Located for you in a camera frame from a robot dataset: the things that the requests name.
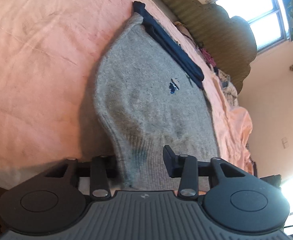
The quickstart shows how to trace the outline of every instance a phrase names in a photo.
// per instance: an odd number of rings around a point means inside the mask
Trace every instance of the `scalloped headboard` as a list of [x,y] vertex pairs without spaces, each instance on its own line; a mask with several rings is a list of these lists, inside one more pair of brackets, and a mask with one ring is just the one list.
[[231,76],[240,93],[243,80],[250,73],[250,63],[257,55],[257,45],[250,25],[241,17],[229,18],[216,4],[198,0],[162,0],[186,25],[197,43],[203,42],[218,68]]

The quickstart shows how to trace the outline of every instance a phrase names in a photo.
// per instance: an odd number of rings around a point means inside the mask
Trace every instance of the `ribbed knit fabric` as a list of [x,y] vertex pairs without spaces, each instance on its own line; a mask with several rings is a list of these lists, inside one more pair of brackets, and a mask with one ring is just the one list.
[[[102,58],[95,107],[110,135],[125,189],[177,189],[163,163],[163,146],[199,161],[218,147],[203,92],[154,41],[134,13]],[[173,94],[169,88],[178,80]],[[207,178],[199,189],[208,190]]]

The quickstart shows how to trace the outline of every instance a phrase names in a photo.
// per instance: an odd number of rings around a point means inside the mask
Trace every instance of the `window frame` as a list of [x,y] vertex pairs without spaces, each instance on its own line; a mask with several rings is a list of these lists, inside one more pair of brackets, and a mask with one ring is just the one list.
[[[206,2],[207,3],[213,3],[213,4],[216,4],[215,2],[218,1],[218,0],[207,0]],[[264,45],[263,47],[261,48],[257,48],[257,53],[258,54],[261,54],[263,52],[265,52],[266,50],[269,50],[279,44],[281,44],[282,42],[286,41],[289,39],[287,33],[286,33],[286,30],[285,30],[285,25],[284,25],[284,20],[283,20],[283,17],[282,17],[282,13],[281,13],[281,10],[280,10],[280,5],[279,5],[279,1],[278,0],[271,0],[272,1],[272,5],[273,5],[273,9],[250,20],[250,21],[247,21],[247,23],[249,23],[250,25],[266,16],[269,16],[271,14],[277,14],[277,17],[278,17],[278,22],[279,22],[279,26],[280,26],[280,31],[281,31],[281,37],[271,43],[268,43],[266,45]]]

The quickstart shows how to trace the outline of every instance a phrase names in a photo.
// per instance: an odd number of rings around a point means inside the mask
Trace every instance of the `mattress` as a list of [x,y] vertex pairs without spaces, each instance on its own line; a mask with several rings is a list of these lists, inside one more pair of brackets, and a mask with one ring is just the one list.
[[[0,0],[0,187],[65,158],[111,154],[93,107],[96,69],[135,0]],[[248,112],[230,107],[218,78],[151,0],[137,0],[201,67],[223,159],[248,170]]]

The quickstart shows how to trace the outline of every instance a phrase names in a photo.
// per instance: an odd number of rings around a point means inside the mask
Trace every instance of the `beige wall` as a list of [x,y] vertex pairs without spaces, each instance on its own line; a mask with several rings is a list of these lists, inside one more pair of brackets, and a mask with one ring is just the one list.
[[[293,42],[286,41],[259,55],[239,95],[253,120],[250,151],[259,176],[293,175]],[[281,139],[287,137],[284,149]]]

